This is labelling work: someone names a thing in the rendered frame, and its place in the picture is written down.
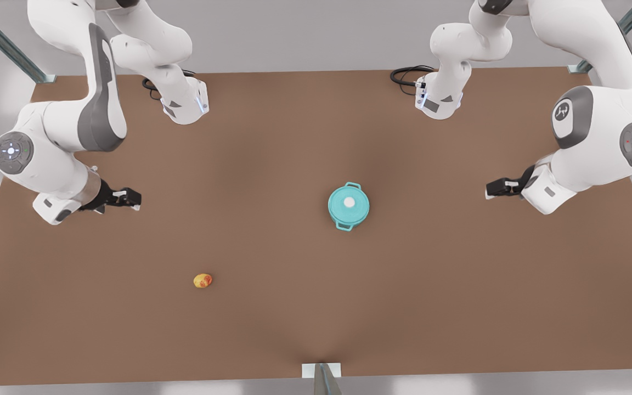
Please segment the silver frame post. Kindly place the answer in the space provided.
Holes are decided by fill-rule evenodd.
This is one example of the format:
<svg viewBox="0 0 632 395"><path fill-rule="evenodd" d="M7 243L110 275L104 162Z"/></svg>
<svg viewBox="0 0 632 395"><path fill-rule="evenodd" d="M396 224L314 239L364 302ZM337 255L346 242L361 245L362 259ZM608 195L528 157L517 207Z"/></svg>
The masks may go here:
<svg viewBox="0 0 632 395"><path fill-rule="evenodd" d="M597 50L592 52L592 55L581 55L582 61L577 65L567 66L568 72L570 74L587 74L596 67L599 68L599 71L602 71L602 66L607 65L608 61L604 59L604 55L599 54L599 50L606 49L608 53L625 52L625 50L623 50L627 45L625 35L627 35L630 30L632 30L632 7L616 21L615 26L610 25L608 22L603 22L602 28L596 29L597 35L600 38L606 38L607 43L597 45Z"/></svg>
<svg viewBox="0 0 632 395"><path fill-rule="evenodd" d="M5 33L0 30L0 52L35 83L54 83L56 75L44 73Z"/></svg>
<svg viewBox="0 0 632 395"><path fill-rule="evenodd" d="M342 377L341 363L306 363L301 369L302 378L313 379L313 395L343 395L337 382Z"/></svg>

